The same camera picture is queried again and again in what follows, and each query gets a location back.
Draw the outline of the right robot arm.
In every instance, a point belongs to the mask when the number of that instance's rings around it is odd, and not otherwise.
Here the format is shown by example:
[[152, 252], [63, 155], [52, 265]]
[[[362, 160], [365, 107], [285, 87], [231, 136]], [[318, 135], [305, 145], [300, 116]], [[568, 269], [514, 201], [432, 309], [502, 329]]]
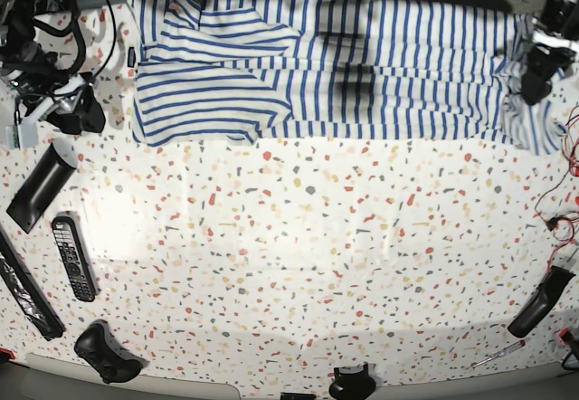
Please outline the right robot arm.
[[[86, 43], [76, 0], [64, 0], [71, 19], [57, 29], [36, 18], [42, 0], [1, 0], [1, 84], [11, 106], [1, 116], [1, 143], [10, 149], [31, 148], [38, 143], [37, 125], [46, 121], [67, 135], [100, 133], [105, 114], [93, 86], [97, 73], [82, 72]], [[56, 52], [47, 52], [35, 41], [36, 31], [52, 37], [71, 36], [77, 55], [68, 68], [57, 66]]]

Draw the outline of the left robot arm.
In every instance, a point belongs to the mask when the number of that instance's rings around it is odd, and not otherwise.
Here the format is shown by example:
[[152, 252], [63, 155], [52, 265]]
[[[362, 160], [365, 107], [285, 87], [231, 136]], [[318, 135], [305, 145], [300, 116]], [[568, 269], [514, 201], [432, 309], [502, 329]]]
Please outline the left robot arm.
[[532, 25], [520, 92], [529, 106], [551, 92], [551, 79], [558, 70], [567, 71], [578, 61], [578, 0], [546, 0]]

